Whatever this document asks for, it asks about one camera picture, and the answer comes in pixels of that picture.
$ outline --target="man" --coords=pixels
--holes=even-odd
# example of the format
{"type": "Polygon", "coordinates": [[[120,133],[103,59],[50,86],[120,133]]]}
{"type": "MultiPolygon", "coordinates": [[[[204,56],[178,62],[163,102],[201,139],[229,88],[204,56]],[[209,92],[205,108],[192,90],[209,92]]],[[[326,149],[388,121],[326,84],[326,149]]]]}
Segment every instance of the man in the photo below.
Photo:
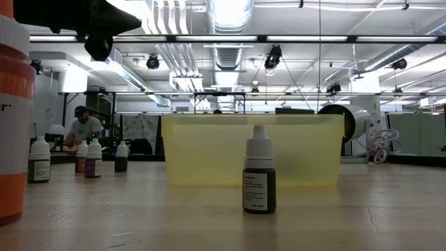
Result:
{"type": "Polygon", "coordinates": [[[78,106],[75,109],[77,121],[71,125],[70,133],[67,135],[67,146],[79,146],[82,140],[86,140],[95,135],[101,137],[102,126],[99,119],[90,116],[89,111],[84,106],[78,106]]]}

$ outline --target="yellow translucent bin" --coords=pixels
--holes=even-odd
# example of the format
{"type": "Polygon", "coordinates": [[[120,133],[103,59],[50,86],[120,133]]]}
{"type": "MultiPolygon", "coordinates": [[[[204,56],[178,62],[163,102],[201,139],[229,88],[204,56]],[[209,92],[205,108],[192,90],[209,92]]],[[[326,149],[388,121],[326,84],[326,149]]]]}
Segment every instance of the yellow translucent bin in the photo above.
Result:
{"type": "Polygon", "coordinates": [[[162,117],[169,184],[241,186],[256,124],[272,139],[278,186],[336,184],[344,116],[225,114],[162,117]]]}

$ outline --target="orange bottle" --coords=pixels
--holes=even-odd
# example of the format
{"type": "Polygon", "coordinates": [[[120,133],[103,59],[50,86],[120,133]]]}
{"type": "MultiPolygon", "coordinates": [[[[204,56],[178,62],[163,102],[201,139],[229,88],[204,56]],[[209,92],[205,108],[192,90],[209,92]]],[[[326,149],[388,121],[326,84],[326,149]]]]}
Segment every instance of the orange bottle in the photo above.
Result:
{"type": "Polygon", "coordinates": [[[36,71],[26,63],[29,33],[0,0],[0,226],[20,219],[26,188],[36,71]]]}

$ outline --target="wooden table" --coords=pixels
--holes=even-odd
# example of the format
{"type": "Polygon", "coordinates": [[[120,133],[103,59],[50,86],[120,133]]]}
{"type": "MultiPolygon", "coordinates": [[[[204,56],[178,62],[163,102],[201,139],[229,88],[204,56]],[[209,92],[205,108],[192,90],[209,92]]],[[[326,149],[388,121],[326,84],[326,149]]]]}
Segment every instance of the wooden table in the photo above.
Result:
{"type": "Polygon", "coordinates": [[[240,188],[173,188],[163,162],[85,179],[53,166],[31,184],[0,250],[446,250],[446,169],[345,165],[339,185],[279,189],[273,215],[240,188]]]}

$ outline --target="dark liquid bottle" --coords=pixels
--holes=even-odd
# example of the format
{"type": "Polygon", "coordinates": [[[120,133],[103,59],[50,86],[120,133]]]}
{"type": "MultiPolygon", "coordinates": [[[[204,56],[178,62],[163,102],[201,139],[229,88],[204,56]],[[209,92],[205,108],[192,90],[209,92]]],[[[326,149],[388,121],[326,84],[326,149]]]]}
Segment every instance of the dark liquid bottle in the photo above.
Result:
{"type": "Polygon", "coordinates": [[[51,154],[44,137],[31,145],[28,161],[28,183],[45,183],[51,179],[51,154]]]}
{"type": "Polygon", "coordinates": [[[276,171],[271,139],[262,125],[246,143],[243,170],[243,210],[247,213],[274,213],[276,210],[276,171]]]}
{"type": "Polygon", "coordinates": [[[122,141],[116,150],[116,158],[114,161],[115,172],[126,172],[128,166],[128,147],[122,141]]]}

